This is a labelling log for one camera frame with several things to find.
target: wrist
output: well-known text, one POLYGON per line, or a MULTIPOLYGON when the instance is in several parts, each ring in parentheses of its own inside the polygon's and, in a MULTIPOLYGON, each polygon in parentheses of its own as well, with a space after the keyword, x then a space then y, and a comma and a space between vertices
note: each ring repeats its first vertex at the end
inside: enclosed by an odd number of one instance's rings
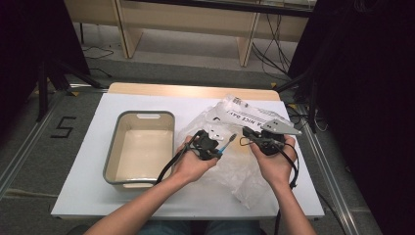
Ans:
POLYGON ((277 197, 285 195, 287 192, 292 192, 288 182, 270 182, 269 185, 277 197))
POLYGON ((174 184, 180 188, 190 183, 189 179, 187 179, 186 177, 184 177, 183 175, 179 173, 171 174, 166 180, 170 182, 171 184, 174 184))

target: black curtain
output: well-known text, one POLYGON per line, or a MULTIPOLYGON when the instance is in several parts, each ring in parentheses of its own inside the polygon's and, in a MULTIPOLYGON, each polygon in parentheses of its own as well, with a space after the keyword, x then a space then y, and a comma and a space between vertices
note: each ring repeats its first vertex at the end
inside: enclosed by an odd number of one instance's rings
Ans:
MULTIPOLYGON (((0 1, 0 41, 0 130, 33 91, 42 61, 55 58, 89 74, 63 0, 0 1)), ((47 66, 52 82, 64 74, 47 66)))
MULTIPOLYGON (((351 25, 315 77, 317 104, 383 233, 408 234, 415 221, 415 5, 402 0, 366 4, 372 11, 347 13, 351 25)), ((292 74, 306 70, 321 48, 312 42, 331 30, 319 35, 318 27, 309 22, 311 31, 304 32, 292 74)), ((301 84, 302 96, 308 96, 309 83, 301 84)))

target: gray floor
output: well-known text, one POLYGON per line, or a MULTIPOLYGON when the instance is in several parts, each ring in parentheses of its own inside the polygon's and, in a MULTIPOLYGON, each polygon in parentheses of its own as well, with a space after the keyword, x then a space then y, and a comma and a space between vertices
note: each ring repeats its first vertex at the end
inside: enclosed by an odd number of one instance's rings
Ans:
MULTIPOLYGON (((74 27, 79 33, 78 24, 74 27)), ((101 71, 92 70, 92 73, 103 83, 129 81, 269 89, 272 83, 282 84, 286 80, 286 77, 279 74, 277 70, 264 66, 254 54, 251 55, 246 68, 240 67, 236 41, 233 37, 146 30, 132 59, 123 58, 115 27, 85 24, 84 38, 85 43, 82 45, 84 49, 96 46, 113 51, 111 55, 101 59, 87 59, 91 69, 101 69, 112 76, 106 77, 101 71), (267 75, 264 70, 277 78, 267 75)), ((255 44, 264 51, 269 41, 257 40, 255 44)), ((286 55, 292 57, 297 44, 291 42, 282 44, 286 55)), ((268 56, 278 61, 275 51, 273 45, 268 56)), ((96 58, 109 52, 91 48, 84 54, 86 57, 96 58)), ((82 83, 73 77, 69 77, 69 80, 82 83)), ((291 103, 293 94, 294 90, 288 90, 280 95, 283 101, 291 103)), ((50 215, 50 210, 70 171, 101 95, 95 92, 80 92, 77 96, 51 95, 51 100, 62 101, 54 110, 35 147, 11 184, 10 191, 0 201, 0 234, 66 234, 78 224, 92 224, 96 221, 94 218, 57 219, 50 215), (73 126, 72 133, 67 139, 50 138, 51 135, 60 134, 56 126, 62 117, 76 117, 67 120, 73 126), (13 193, 11 189, 24 190, 24 192, 13 193)), ((1 172, 5 170, 19 151, 25 137, 36 125, 36 116, 37 95, 33 94, 28 98, 14 123, 11 123, 10 129, 3 134, 0 142, 1 172)), ((352 175, 345 169, 346 164, 330 133, 330 126, 326 131, 318 130, 316 135, 358 232, 382 234, 360 195, 352 175)), ((331 192, 307 137, 299 137, 299 144, 316 190, 333 206, 331 192)), ((317 233, 342 234, 342 229, 332 212, 323 201, 321 202, 326 215, 312 221, 317 233)), ((267 234, 272 234, 273 223, 273 219, 261 221, 261 226, 267 234)), ((280 234, 285 233, 282 224, 280 234)))

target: wooden cabinet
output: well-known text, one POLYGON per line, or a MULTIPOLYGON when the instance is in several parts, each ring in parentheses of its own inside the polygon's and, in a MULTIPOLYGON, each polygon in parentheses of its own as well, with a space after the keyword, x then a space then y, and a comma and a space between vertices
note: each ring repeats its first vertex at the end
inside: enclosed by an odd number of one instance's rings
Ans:
MULTIPOLYGON (((272 38, 264 14, 124 0, 65 0, 73 22, 116 25, 125 58, 132 58, 143 28, 235 36, 241 66, 254 38, 272 38)), ((276 17, 269 19, 276 28, 276 17)), ((282 17, 280 39, 299 41, 307 19, 282 17)))

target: hand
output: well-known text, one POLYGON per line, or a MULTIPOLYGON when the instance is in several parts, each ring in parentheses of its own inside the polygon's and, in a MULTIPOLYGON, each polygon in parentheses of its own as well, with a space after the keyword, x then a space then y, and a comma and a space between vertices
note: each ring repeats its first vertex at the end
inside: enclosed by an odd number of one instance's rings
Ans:
MULTIPOLYGON (((285 143, 290 144, 293 147, 295 146, 296 140, 293 137, 284 135, 284 138, 285 143)), ((259 147, 255 143, 251 143, 250 147, 258 161, 262 177, 269 184, 289 184, 292 167, 281 153, 272 156, 266 156, 260 151, 259 147)), ((286 145, 284 146, 283 151, 287 154, 288 157, 290 157, 293 162, 296 161, 297 156, 293 148, 286 145)))
MULTIPOLYGON (((188 143, 192 136, 187 136, 185 143, 188 143)), ((184 148, 184 143, 177 149, 177 153, 184 148)), ((176 163, 173 169, 172 176, 178 176, 186 183, 197 181, 204 175, 208 169, 215 166, 218 159, 213 158, 208 161, 203 161, 196 156, 196 154, 188 150, 176 163)))

